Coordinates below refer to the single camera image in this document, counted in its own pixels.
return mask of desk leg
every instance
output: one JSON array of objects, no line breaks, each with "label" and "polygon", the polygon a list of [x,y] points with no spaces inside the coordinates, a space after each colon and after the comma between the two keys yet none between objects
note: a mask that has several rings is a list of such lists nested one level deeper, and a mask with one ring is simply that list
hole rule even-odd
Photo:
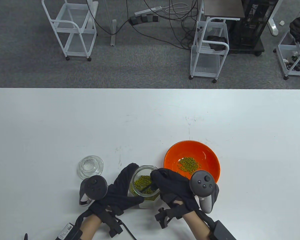
[{"label": "desk leg", "polygon": [[273,20],[273,17],[275,16],[275,14],[277,13],[278,9],[280,8],[281,4],[282,4],[282,1],[283,0],[279,0],[277,2],[277,5],[275,6],[270,18],[269,18],[269,21],[268,21],[268,27],[270,29],[270,32],[273,36],[277,36],[279,34],[279,30],[275,24],[275,21]]}]

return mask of controller thumbstick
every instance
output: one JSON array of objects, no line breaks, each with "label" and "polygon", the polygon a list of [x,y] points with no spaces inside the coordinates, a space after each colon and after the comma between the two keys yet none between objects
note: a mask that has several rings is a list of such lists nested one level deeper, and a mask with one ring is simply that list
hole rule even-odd
[{"label": "controller thumbstick", "polygon": [[210,178],[208,175],[204,177],[204,180],[205,180],[206,182],[209,182],[210,179],[211,179],[211,178]]}]

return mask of black cable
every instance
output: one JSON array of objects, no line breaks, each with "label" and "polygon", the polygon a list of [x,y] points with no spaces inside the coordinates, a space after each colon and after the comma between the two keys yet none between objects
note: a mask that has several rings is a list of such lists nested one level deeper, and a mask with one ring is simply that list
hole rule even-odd
[{"label": "black cable", "polygon": [[96,21],[96,19],[94,18],[93,14],[92,14],[92,12],[91,12],[91,10],[90,10],[89,4],[88,4],[88,0],[86,0],[86,2],[87,2],[87,6],[88,6],[89,12],[90,12],[90,14],[91,14],[91,17],[93,18],[93,20],[95,21],[95,23],[96,23],[103,31],[105,31],[105,32],[106,32],[107,34],[109,34],[109,35],[115,35],[115,34],[117,34],[117,33],[121,30],[121,28],[128,22],[128,20],[126,20],[126,21],[121,25],[121,27],[119,27],[118,31],[116,31],[115,33],[109,33],[107,30],[105,30],[103,27],[101,27],[101,26],[99,25],[99,23]]},{"label": "black cable", "polygon": [[172,29],[172,32],[173,32],[173,35],[174,35],[175,39],[180,43],[180,45],[181,45],[181,47],[182,47],[183,49],[186,49],[186,50],[187,50],[187,48],[185,48],[185,47],[182,45],[182,42],[179,41],[179,39],[177,38],[176,33],[174,32],[174,29],[173,29],[173,27],[172,27],[171,19],[170,19],[170,1],[171,1],[171,5],[172,5],[172,8],[173,8],[173,2],[172,2],[172,0],[169,0],[169,24],[170,24],[170,27],[171,27],[171,29]]},{"label": "black cable", "polygon": [[187,18],[185,18],[185,19],[183,19],[183,20],[181,21],[181,27],[182,27],[182,29],[183,29],[184,32],[185,32],[185,36],[184,36],[183,39],[181,39],[181,42],[182,42],[182,44],[185,44],[185,43],[183,43],[183,41],[184,41],[184,40],[188,40],[188,41],[187,41],[187,44],[186,44],[188,50],[191,50],[191,43],[192,43],[192,41],[193,41],[193,39],[194,39],[194,37],[195,37],[195,34],[192,35],[192,33],[196,31],[195,29],[196,29],[196,25],[197,25],[198,14],[199,14],[199,10],[198,10],[198,1],[196,0],[195,3],[194,3],[194,0],[192,0],[191,7],[194,7],[195,5],[196,5],[196,8],[193,8],[193,9],[196,9],[196,15],[195,15],[195,16],[196,16],[196,19],[193,18],[192,13],[191,13],[191,16],[188,16],[188,17],[191,17],[192,20],[194,20],[194,24],[193,24],[192,29],[189,29],[189,28],[187,28],[187,27],[184,26],[184,22],[185,22],[185,20],[186,20]]},{"label": "black cable", "polygon": [[[146,0],[143,0],[143,1],[144,1],[144,3],[147,5],[147,7],[151,10],[151,8],[150,8],[149,5],[147,4]],[[183,17],[186,16],[188,13],[186,13],[186,14],[183,15],[182,17],[171,18],[171,20],[175,20],[175,21],[178,21],[178,20],[179,20],[179,21],[181,21],[181,20],[183,19]],[[158,15],[158,16],[161,17],[161,18],[163,18],[163,19],[169,20],[169,17],[163,16],[163,15]]]},{"label": "black cable", "polygon": [[[127,17],[129,17],[128,0],[126,0],[126,7],[127,7]],[[173,45],[173,46],[175,46],[175,47],[177,47],[177,48],[183,49],[182,47],[179,47],[179,46],[177,46],[177,45],[175,45],[175,44],[173,44],[173,43],[171,43],[171,42],[169,42],[169,41],[157,39],[157,38],[155,38],[155,37],[151,37],[151,36],[148,36],[148,35],[146,35],[146,34],[143,34],[143,33],[139,32],[137,29],[135,29],[134,26],[132,26],[132,27],[133,27],[133,29],[134,29],[137,33],[141,34],[142,36],[145,36],[145,37],[148,37],[148,38],[151,38],[151,39],[155,39],[155,40],[158,40],[158,41],[161,41],[161,42],[169,43],[169,44],[171,44],[171,45]]]},{"label": "black cable", "polygon": [[117,217],[114,217],[117,221],[118,221],[118,223],[120,224],[120,225],[123,225],[124,226],[124,228],[127,230],[127,232],[130,234],[130,236],[134,239],[134,240],[137,240],[136,238],[135,238],[135,236],[130,232],[130,230],[128,229],[128,227],[123,223],[123,221],[121,221],[119,218],[117,218]]}]

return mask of sticker label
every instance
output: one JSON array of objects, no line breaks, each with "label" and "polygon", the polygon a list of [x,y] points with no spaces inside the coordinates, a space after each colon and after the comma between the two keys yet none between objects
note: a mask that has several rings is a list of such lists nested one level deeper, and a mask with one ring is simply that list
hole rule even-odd
[{"label": "sticker label", "polygon": [[71,229],[73,228],[73,226],[68,223],[61,231],[61,233],[59,234],[58,238],[61,240],[65,240],[66,236],[68,235],[68,233],[71,231]]}]

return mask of orange bowl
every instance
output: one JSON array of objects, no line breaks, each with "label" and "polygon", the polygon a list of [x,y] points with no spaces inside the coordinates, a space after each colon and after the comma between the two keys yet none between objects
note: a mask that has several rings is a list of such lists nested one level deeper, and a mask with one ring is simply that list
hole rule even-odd
[{"label": "orange bowl", "polygon": [[208,171],[215,182],[218,182],[220,176],[219,160],[215,153],[201,142],[187,140],[176,143],[167,151],[163,166],[190,179],[191,174],[178,167],[178,162],[185,157],[194,158],[198,165],[201,165],[198,170]]}]

